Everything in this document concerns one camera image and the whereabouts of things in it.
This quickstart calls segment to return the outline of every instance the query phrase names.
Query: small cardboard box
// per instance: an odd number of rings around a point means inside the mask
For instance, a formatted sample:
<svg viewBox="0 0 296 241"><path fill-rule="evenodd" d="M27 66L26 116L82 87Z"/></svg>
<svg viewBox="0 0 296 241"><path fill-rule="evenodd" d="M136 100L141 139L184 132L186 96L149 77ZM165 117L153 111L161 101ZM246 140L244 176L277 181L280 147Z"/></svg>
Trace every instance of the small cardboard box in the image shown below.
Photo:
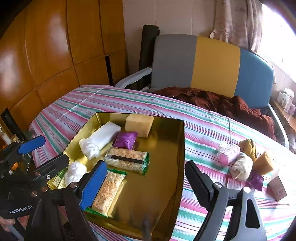
<svg viewBox="0 0 296 241"><path fill-rule="evenodd" d="M285 174L283 171L279 169L272 174L268 182L268 185L271 188L277 201L287 196L287 192L284 187L286 186L285 175L287 174Z"/></svg>

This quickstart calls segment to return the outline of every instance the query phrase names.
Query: wooden cabinet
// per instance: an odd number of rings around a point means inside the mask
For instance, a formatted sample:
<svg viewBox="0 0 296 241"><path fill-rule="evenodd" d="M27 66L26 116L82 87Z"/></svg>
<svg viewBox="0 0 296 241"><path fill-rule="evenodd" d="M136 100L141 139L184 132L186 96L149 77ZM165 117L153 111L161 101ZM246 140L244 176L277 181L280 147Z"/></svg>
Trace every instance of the wooden cabinet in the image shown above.
<svg viewBox="0 0 296 241"><path fill-rule="evenodd" d="M127 76L122 0L32 0L0 39L0 113L27 130L79 85Z"/></svg>

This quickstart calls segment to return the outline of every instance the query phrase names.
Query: purple wrapper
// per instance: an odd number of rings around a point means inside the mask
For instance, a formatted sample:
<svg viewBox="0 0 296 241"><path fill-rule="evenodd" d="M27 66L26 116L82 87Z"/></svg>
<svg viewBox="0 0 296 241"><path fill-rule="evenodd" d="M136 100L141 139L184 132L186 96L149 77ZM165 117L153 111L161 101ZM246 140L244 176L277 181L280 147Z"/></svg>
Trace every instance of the purple wrapper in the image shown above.
<svg viewBox="0 0 296 241"><path fill-rule="evenodd" d="M250 187L255 188L262 192L264 178L255 171L251 171L249 178L247 179L247 183Z"/></svg>
<svg viewBox="0 0 296 241"><path fill-rule="evenodd" d="M120 132L117 135L116 140L113 143L113 146L132 150L133 145L136 141L137 135L138 135L138 132Z"/></svg>

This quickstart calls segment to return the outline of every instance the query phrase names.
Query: sofa armrest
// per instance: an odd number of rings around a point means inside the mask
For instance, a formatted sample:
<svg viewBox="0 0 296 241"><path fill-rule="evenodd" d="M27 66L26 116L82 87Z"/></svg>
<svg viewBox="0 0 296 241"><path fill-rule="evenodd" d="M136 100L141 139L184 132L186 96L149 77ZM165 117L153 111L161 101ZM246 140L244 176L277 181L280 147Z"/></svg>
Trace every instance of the sofa armrest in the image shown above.
<svg viewBox="0 0 296 241"><path fill-rule="evenodd" d="M288 141L288 136L285 132L285 129L282 125L282 123L280 122L278 116L276 115L275 111L273 110L273 108L271 107L271 105L268 103L268 110L270 112L270 115L271 115L271 118L273 119L275 125L278 126L279 128L279 131L281 132L282 136L284 137L284 143L283 143L283 146L287 149L289 149L289 141Z"/></svg>
<svg viewBox="0 0 296 241"><path fill-rule="evenodd" d="M147 67L145 69L142 69L136 73L131 74L128 77L125 77L124 79L122 79L121 81L119 81L115 87L124 89L126 86L137 82L138 80L140 80L142 77L144 77L145 75L148 75L152 72L152 68L151 67Z"/></svg>

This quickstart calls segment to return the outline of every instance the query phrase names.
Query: tablecloth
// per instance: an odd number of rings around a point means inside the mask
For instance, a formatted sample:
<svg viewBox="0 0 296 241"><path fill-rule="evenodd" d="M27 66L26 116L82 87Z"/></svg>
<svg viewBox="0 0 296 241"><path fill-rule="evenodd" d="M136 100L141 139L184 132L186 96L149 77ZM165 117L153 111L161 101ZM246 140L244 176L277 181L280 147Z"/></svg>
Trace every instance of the tablecloth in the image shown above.
<svg viewBox="0 0 296 241"><path fill-rule="evenodd" d="M279 143L230 118L178 100L134 90L123 90L105 85L83 85L64 95L34 119L30 130L34 136L46 138L44 146L33 151L36 166L62 153L79 129L96 112L140 113L170 117L184 121L185 161L193 160L213 182L227 188L241 189L244 183L233 180L230 166L220 166L217 159L219 143L238 144L252 138L260 155L268 150L275 164L295 170L296 155ZM263 191L252 190L260 209L268 240L280 240L296 215L296 179L287 174L288 196L277 202L267 188L271 174L264 176ZM171 240L193 240L206 216L184 176L184 186L178 217ZM231 215L227 208L217 240L223 240ZM132 240L91 224L98 240Z"/></svg>

